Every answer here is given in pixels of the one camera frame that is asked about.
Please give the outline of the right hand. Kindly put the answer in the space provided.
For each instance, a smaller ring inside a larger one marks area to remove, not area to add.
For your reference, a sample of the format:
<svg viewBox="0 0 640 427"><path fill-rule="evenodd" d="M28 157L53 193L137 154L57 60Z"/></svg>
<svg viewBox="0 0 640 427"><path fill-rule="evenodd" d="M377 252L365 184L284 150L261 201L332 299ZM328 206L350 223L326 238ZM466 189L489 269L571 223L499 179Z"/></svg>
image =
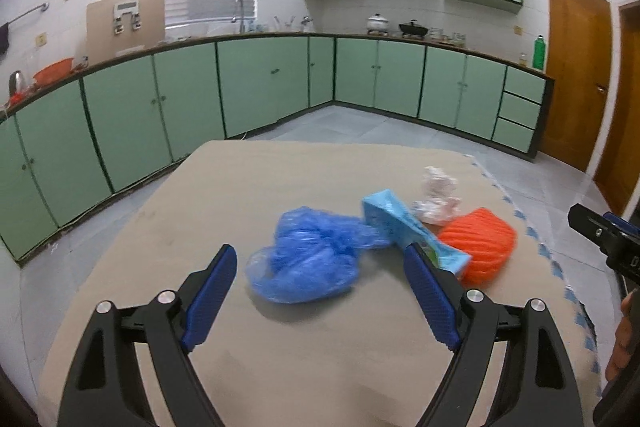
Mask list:
<svg viewBox="0 0 640 427"><path fill-rule="evenodd" d="M632 324L630 314L632 302L637 293L638 289L634 289L620 304L620 311L622 311L623 316L620 319L620 324L617 326L612 355L608 360L608 365L605 367L604 373L605 380L608 384L616 380L631 359L629 346L632 337Z"/></svg>

